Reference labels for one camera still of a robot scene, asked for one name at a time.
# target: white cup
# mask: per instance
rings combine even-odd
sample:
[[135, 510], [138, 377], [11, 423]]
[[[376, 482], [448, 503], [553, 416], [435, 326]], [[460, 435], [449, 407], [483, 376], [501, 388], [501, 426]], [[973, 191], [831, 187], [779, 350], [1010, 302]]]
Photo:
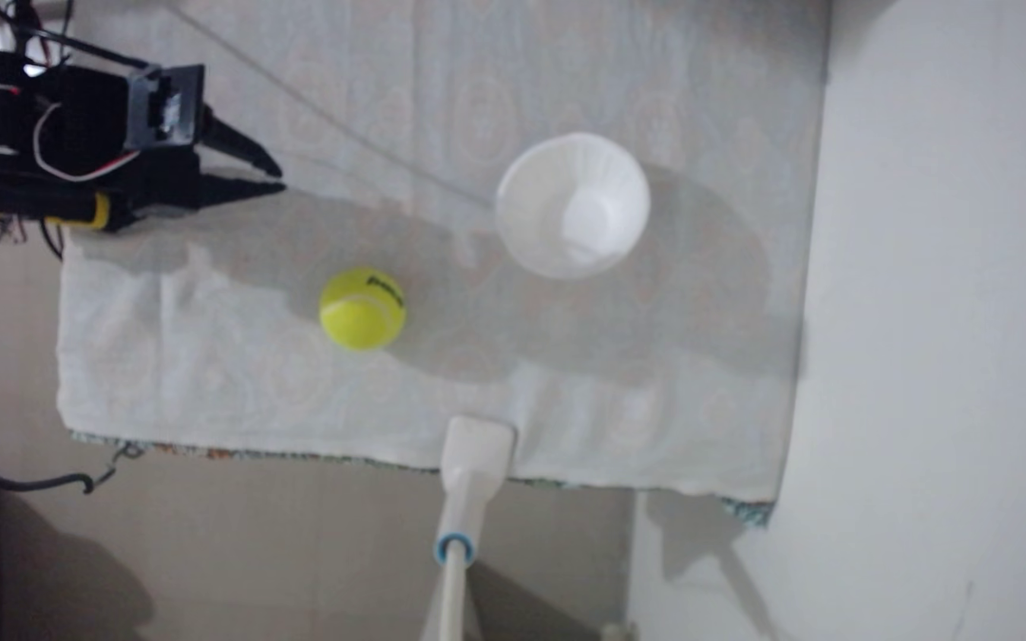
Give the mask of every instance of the white cup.
[[497, 233], [534, 274], [584, 278], [632, 251], [647, 225], [643, 169], [592, 133], [550, 138], [508, 167], [497, 189]]

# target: white towel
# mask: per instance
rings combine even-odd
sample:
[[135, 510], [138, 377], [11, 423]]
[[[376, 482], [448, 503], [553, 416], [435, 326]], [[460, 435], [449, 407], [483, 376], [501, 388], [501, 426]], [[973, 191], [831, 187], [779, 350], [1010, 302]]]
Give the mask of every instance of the white towel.
[[[519, 430], [519, 478], [775, 497], [823, 16], [790, 0], [292, 6], [89, 23], [142, 57], [207, 62], [208, 103], [274, 150], [289, 189], [72, 235], [66, 425], [433, 468], [448, 417], [471, 413]], [[166, 49], [143, 50], [148, 32]], [[573, 130], [636, 154], [654, 205], [624, 263], [564, 283], [508, 257], [491, 195], [516, 154]], [[381, 353], [318, 325], [323, 283], [360, 265], [409, 306]]]

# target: floor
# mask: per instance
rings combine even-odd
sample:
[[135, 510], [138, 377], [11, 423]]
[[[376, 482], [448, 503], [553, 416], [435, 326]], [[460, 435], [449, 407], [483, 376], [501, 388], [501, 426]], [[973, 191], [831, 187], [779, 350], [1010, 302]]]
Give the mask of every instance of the floor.
[[1026, 2], [832, 25], [778, 508], [638, 500], [644, 641], [1026, 639]]
[[[0, 474], [97, 474], [54, 408], [58, 264], [0, 246]], [[435, 477], [303, 460], [151, 453], [93, 495], [3, 508], [6, 638], [416, 639], [435, 582]], [[629, 491], [507, 486], [473, 590], [492, 638], [565, 639], [622, 619]]]

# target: white handle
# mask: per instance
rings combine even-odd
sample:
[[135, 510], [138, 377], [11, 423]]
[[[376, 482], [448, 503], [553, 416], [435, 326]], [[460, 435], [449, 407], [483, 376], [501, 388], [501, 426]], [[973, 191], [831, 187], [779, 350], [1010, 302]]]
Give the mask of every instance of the white handle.
[[461, 540], [446, 545], [442, 566], [442, 606], [438, 639], [462, 641], [462, 608], [465, 605], [465, 546]]

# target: yellow tennis ball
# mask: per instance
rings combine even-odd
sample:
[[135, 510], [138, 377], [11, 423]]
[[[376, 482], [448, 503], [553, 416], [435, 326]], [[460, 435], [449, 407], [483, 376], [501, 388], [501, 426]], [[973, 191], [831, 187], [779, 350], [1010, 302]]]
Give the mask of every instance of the yellow tennis ball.
[[406, 324], [402, 288], [382, 271], [344, 271], [322, 288], [319, 323], [331, 340], [348, 349], [386, 347]]

